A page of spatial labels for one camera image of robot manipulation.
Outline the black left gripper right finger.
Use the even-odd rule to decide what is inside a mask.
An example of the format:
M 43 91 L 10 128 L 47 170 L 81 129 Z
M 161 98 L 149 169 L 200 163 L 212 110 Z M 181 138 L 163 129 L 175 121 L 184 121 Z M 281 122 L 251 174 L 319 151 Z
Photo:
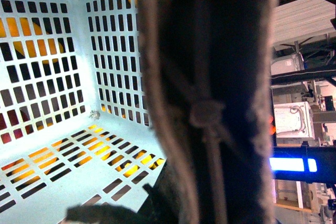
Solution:
M 180 223 L 275 223 L 276 0 L 138 0 L 143 85 Z

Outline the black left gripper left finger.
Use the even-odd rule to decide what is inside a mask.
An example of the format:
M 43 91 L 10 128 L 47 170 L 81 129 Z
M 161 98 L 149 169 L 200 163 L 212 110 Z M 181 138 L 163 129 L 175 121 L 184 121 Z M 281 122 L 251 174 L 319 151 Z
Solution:
M 180 199 L 176 192 L 145 184 L 148 194 L 138 212 L 124 206 L 101 204 L 67 209 L 65 222 L 79 223 L 178 223 Z

